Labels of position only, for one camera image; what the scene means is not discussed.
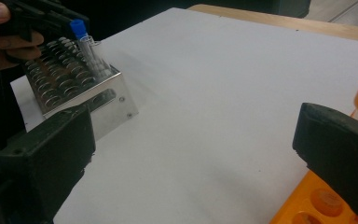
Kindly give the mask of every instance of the test tube rack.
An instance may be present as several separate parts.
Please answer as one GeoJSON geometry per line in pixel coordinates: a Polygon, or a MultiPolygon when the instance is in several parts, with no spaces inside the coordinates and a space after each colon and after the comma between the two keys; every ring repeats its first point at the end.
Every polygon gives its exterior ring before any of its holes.
{"type": "Polygon", "coordinates": [[[310,170],[270,224],[358,224],[358,120],[303,103],[293,149],[310,170]]]}
{"type": "Polygon", "coordinates": [[[138,114],[123,75],[112,65],[90,69],[75,41],[61,37],[40,47],[42,56],[23,69],[45,119],[88,104],[95,139],[138,114]]]}

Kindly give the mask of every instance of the test tube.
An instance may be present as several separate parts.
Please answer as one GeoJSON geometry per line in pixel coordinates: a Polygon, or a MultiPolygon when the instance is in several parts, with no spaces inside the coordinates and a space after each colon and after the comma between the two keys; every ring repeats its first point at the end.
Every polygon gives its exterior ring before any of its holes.
{"type": "Polygon", "coordinates": [[[107,77],[112,74],[110,66],[103,59],[103,48],[100,41],[94,41],[86,32],[86,26],[82,20],[71,22],[72,30],[77,38],[77,44],[83,53],[85,63],[97,77],[107,77]]]}

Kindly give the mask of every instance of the orange bottle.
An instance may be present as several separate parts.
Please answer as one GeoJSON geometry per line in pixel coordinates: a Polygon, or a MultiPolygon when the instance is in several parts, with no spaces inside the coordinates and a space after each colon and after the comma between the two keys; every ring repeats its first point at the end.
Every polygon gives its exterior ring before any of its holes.
{"type": "MultiPolygon", "coordinates": [[[[356,109],[351,116],[358,119],[358,92],[354,98],[356,109]]],[[[270,224],[358,224],[350,207],[319,176],[308,171],[270,224]]]]}

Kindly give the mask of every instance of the blue cap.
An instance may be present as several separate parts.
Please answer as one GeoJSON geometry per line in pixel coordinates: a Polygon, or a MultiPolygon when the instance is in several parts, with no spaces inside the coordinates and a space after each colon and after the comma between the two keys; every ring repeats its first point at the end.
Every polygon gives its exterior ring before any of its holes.
{"type": "Polygon", "coordinates": [[[81,37],[87,35],[86,26],[84,25],[84,22],[82,20],[72,20],[70,25],[77,39],[80,39],[81,37]]]}

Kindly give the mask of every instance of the white surface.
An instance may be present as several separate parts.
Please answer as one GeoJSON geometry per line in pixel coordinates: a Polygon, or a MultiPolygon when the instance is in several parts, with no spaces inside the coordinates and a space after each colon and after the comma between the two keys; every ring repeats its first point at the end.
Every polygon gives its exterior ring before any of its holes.
{"type": "Polygon", "coordinates": [[[32,92],[31,85],[26,76],[20,77],[11,83],[11,88],[16,96],[17,104],[24,119],[25,130],[31,131],[45,118],[32,92]]]}
{"type": "Polygon", "coordinates": [[[358,42],[182,9],[105,39],[139,108],[97,143],[55,218],[268,223],[306,173],[301,103],[353,110],[358,42]]]}

